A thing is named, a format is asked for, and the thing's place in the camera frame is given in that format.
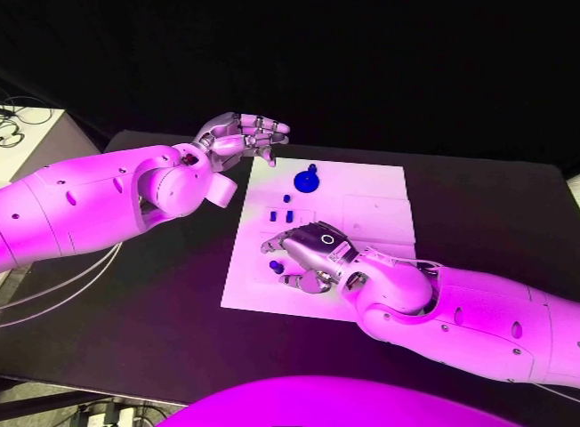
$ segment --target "blue toy piece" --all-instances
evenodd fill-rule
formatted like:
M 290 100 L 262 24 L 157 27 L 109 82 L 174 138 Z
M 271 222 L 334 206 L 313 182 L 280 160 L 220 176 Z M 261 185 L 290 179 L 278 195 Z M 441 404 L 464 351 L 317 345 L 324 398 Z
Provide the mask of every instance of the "blue toy piece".
M 294 187 L 301 193 L 316 191 L 319 187 L 319 176 L 316 175 L 316 165 L 308 165 L 308 169 L 298 172 L 294 177 Z
M 281 274 L 284 272 L 284 265 L 281 265 L 277 261 L 271 261 L 268 266 L 271 267 L 271 270 L 275 272 L 275 274 Z

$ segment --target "black table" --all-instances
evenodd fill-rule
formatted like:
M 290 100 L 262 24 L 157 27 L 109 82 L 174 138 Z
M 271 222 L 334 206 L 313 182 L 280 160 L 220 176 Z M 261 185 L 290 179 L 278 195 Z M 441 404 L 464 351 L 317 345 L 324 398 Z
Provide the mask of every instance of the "black table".
M 187 140 L 124 132 L 109 150 Z M 580 301 L 580 210 L 552 166 L 297 145 L 277 154 L 401 165 L 418 257 Z M 531 384 L 499 383 L 440 365 L 372 340 L 350 323 L 219 307 L 249 166 L 242 160 L 226 173 L 238 183 L 226 209 L 205 202 L 189 217 L 127 241 L 82 295 L 0 330 L 0 375 L 177 403 L 261 378 L 337 375 L 428 392 L 522 424 L 580 423 L 580 404 Z M 71 278 L 99 256 L 34 263 L 14 297 Z M 47 307 L 75 289 L 9 311 L 0 321 Z

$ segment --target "robotic hand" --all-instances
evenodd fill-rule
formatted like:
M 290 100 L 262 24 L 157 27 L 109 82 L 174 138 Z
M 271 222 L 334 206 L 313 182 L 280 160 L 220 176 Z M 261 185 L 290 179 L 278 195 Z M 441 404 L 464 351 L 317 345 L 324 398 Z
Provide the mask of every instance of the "robotic hand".
M 373 247 L 359 253 L 324 222 L 262 243 L 264 253 L 277 250 L 306 269 L 280 281 L 310 294 L 336 286 L 357 326 L 376 340 L 493 380 L 580 389 L 580 303 Z
M 271 145 L 287 143 L 288 132 L 265 117 L 225 113 L 190 143 L 45 166 L 0 189 L 0 272 L 118 244 L 205 199 L 226 207 L 236 184 L 219 172 L 242 156 L 274 166 Z

